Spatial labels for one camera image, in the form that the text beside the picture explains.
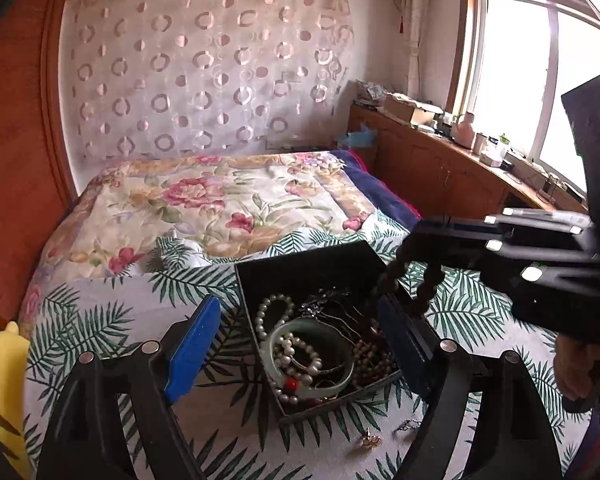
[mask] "yellow plastic toy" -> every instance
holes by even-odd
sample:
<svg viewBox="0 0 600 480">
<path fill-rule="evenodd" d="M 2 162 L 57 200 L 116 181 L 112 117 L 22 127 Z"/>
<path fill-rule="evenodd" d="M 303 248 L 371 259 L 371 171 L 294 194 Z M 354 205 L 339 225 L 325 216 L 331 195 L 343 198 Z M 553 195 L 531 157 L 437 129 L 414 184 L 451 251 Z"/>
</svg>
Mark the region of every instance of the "yellow plastic toy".
<svg viewBox="0 0 600 480">
<path fill-rule="evenodd" d="M 17 473 L 31 477 L 22 437 L 22 392 L 29 341 L 18 335 L 11 321 L 0 332 L 0 450 Z"/>
</svg>

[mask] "open box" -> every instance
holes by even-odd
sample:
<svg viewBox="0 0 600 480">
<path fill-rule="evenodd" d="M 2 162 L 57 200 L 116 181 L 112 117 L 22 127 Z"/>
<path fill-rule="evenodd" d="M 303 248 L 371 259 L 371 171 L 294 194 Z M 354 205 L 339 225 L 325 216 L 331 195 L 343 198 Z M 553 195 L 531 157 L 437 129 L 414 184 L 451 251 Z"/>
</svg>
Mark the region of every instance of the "open box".
<svg viewBox="0 0 600 480">
<path fill-rule="evenodd" d="M 259 339 L 254 331 L 254 322 L 258 306 L 264 298 L 271 294 L 290 296 L 297 307 L 315 294 L 321 288 L 348 288 L 353 298 L 360 301 L 368 298 L 369 293 L 378 282 L 378 277 L 386 269 L 384 262 L 366 242 L 354 242 L 328 248 L 303 251 L 296 254 L 285 254 L 263 260 L 253 260 L 236 265 L 238 282 L 242 293 L 243 304 L 246 306 L 247 318 L 251 329 L 254 351 L 260 367 Z M 397 292 L 401 303 L 408 301 L 406 291 Z M 283 313 L 284 306 L 277 310 L 270 306 L 264 319 L 267 333 L 273 329 L 275 322 Z M 388 377 L 375 383 L 368 384 L 359 390 L 350 384 L 334 400 L 327 400 L 317 406 L 299 404 L 281 404 L 278 397 L 270 390 L 274 399 L 274 410 L 279 418 L 279 424 L 287 425 L 305 418 L 329 412 L 347 401 L 365 397 L 385 385 L 401 377 L 398 370 Z"/>
</svg>

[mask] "bed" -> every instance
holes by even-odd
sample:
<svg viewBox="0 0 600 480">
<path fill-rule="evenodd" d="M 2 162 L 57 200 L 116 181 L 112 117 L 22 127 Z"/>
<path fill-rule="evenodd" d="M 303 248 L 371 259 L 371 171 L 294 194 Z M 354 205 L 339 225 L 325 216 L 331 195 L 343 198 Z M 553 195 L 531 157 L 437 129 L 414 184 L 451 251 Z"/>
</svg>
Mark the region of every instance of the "bed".
<svg viewBox="0 0 600 480">
<path fill-rule="evenodd" d="M 388 262 L 417 221 L 347 152 L 134 161 L 103 172 L 49 238 L 20 311 L 31 339 L 24 431 L 32 462 L 80 352 L 113 356 L 160 339 L 212 292 L 225 305 L 218 344 L 174 406 L 208 478 L 392 478 L 410 443 L 395 430 L 422 418 L 423 402 L 398 381 L 280 430 L 241 322 L 235 262 L 356 240 Z M 422 272 L 411 264 L 402 285 L 413 292 Z M 446 269 L 427 317 L 470 351 L 522 355 L 566 469 L 589 415 L 562 410 L 551 366 L 555 334 L 515 322 L 506 297 L 456 269 Z M 119 404 L 136 474 L 151 478 L 130 399 Z M 448 478 L 461 475 L 479 405 L 471 394 Z M 383 444 L 361 452 L 366 428 Z"/>
</svg>

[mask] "red bead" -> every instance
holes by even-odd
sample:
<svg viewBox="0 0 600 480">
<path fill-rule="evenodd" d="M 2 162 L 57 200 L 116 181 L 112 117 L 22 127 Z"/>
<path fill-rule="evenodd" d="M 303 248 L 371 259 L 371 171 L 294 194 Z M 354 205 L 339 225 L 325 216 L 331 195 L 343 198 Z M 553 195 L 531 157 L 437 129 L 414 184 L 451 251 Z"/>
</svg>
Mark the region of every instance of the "red bead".
<svg viewBox="0 0 600 480">
<path fill-rule="evenodd" d="M 287 377 L 285 381 L 285 387 L 282 389 L 287 395 L 289 395 L 294 394 L 296 392 L 297 387 L 298 381 L 296 381 L 293 377 Z"/>
</svg>

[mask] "human hand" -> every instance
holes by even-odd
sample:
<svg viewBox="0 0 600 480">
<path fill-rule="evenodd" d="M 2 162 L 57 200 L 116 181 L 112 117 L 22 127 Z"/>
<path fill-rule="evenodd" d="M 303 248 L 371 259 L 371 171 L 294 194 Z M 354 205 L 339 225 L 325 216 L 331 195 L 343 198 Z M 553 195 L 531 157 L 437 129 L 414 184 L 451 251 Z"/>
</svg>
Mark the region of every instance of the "human hand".
<svg viewBox="0 0 600 480">
<path fill-rule="evenodd" d="M 600 346 L 559 335 L 555 340 L 554 374 L 558 388 L 571 400 L 586 399 L 593 387 L 589 372 L 600 361 Z"/>
</svg>

